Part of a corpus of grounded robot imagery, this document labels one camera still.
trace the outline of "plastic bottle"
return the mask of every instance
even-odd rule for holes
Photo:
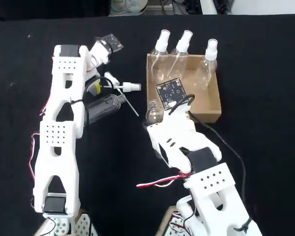
[[[111,4],[115,11],[123,11],[126,8],[126,0],[112,0]]]
[[[204,58],[200,61],[194,77],[194,86],[207,89],[212,75],[217,67],[217,40],[210,39],[207,42],[207,49]]]
[[[176,48],[173,49],[168,59],[168,70],[166,77],[168,79],[175,79],[179,77],[181,80],[186,70],[188,61],[188,47],[192,37],[192,32],[185,30],[181,39],[178,41]]]
[[[161,31],[161,35],[159,36],[155,48],[152,50],[151,59],[152,59],[152,66],[151,66],[151,75],[153,82],[162,82],[165,78],[166,73],[166,59],[168,57],[167,53],[167,45],[168,45],[168,38],[171,33],[163,29]]]
[[[147,125],[160,123],[163,120],[164,110],[159,107],[156,100],[148,102],[146,122]]]

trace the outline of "bottle cap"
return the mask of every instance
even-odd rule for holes
[[[189,48],[189,42],[191,40],[193,33],[189,30],[185,30],[181,39],[178,41],[176,49],[181,53],[186,53]]]
[[[217,58],[217,40],[216,39],[210,39],[207,42],[205,58],[207,60],[216,60]]]
[[[161,35],[159,36],[155,45],[156,50],[162,53],[166,51],[170,34],[171,33],[167,29],[163,29],[161,31]]]

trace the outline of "black fabric surface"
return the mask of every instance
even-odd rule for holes
[[[96,36],[114,33],[124,49],[107,70],[120,81],[143,85],[142,92],[127,94],[140,118],[123,105],[90,126],[90,146],[86,135],[77,141],[81,207],[100,235],[154,235],[166,209],[188,194],[181,181],[162,189],[135,187],[175,173],[155,157],[142,127],[146,53],[161,29],[171,31],[170,50],[184,29],[193,31],[191,54],[203,54],[209,38],[219,40],[222,116],[213,127],[244,159],[247,208],[263,234],[295,235],[295,15],[0,23],[0,235],[32,235],[43,220],[30,207],[28,160],[57,44],[91,47]],[[239,161],[214,134],[197,127],[221,147],[240,191]]]

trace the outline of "circuit board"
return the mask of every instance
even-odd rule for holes
[[[180,78],[166,81],[156,86],[156,91],[161,99],[164,110],[171,109],[172,102],[179,102],[186,96],[186,92],[181,84]]]

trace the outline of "white robotic arm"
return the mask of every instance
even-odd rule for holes
[[[193,236],[261,236],[235,188],[227,164],[218,164],[222,158],[219,147],[196,132],[187,114],[189,110],[190,105],[184,103],[171,114],[165,111],[162,122],[147,127],[153,148],[168,166],[192,173],[184,183],[191,195],[177,202],[182,217],[188,218],[186,228]],[[190,200],[200,216],[193,214]]]
[[[90,51],[86,46],[78,45],[55,47],[50,97],[41,113],[44,116],[40,122],[40,147],[33,176],[34,209],[43,213],[45,218],[53,218],[58,223],[68,225],[70,222],[71,232],[75,231],[74,219],[80,209],[79,170],[75,145],[76,139],[83,135],[86,109],[91,122],[94,122],[118,110],[121,103],[127,101],[120,89],[124,92],[141,90],[141,86],[132,83],[128,83],[125,87],[119,86],[118,80],[107,72],[105,76],[109,78],[104,77],[104,79],[111,82],[110,84],[114,86],[111,89],[117,89],[120,95],[110,94],[85,107],[83,98],[85,93],[90,91],[89,88],[92,86],[93,95],[97,95],[101,90],[102,85],[99,80],[103,77],[99,78],[96,68],[101,64],[107,64],[109,55],[113,52],[112,46],[107,48],[106,44],[106,41],[99,39]],[[122,46],[120,45],[116,44],[118,48],[115,51],[120,49]],[[93,77],[86,88],[86,82]],[[66,87],[68,81],[71,82],[69,88]],[[70,103],[74,119],[59,122],[57,116],[65,103]],[[54,176],[60,178],[65,193],[48,192]]]

